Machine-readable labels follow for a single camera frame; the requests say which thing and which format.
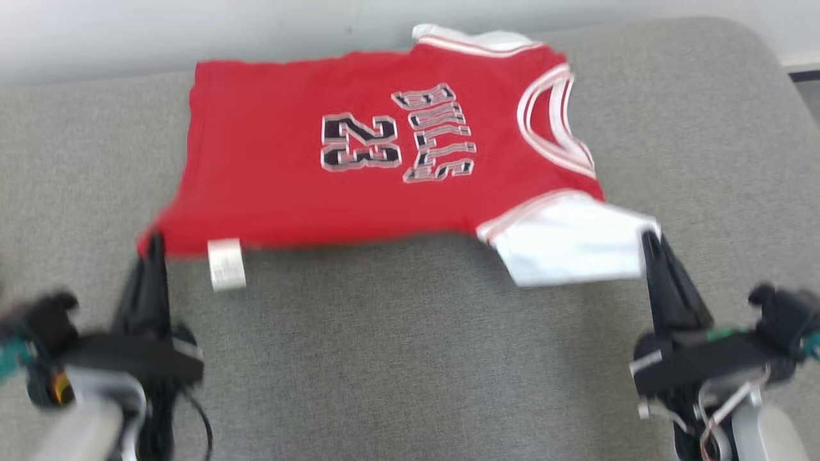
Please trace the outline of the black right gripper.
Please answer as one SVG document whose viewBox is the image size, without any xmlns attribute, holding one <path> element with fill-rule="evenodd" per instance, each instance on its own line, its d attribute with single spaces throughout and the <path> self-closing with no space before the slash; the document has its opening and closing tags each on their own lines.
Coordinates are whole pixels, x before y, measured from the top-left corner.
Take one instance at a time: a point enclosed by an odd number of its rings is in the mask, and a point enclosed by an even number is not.
<svg viewBox="0 0 820 461">
<path fill-rule="evenodd" d="M 640 335 L 634 348 L 632 380 L 639 396 L 659 396 L 779 359 L 777 348 L 752 330 L 708 330 L 714 318 L 666 237 L 646 230 L 643 254 L 654 332 Z"/>
</svg>

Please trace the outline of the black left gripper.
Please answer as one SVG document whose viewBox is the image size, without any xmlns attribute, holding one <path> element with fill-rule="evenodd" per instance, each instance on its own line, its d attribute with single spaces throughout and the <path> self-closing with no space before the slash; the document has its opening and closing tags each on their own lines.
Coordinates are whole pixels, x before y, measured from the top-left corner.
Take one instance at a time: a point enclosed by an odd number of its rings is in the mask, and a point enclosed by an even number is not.
<svg viewBox="0 0 820 461">
<path fill-rule="evenodd" d="M 202 382 L 201 359 L 170 343 L 146 338 L 168 337 L 171 331 L 165 245 L 161 234 L 152 234 L 123 289 L 115 313 L 116 333 L 91 332 L 62 339 L 61 365 L 128 373 L 142 380 Z"/>
</svg>

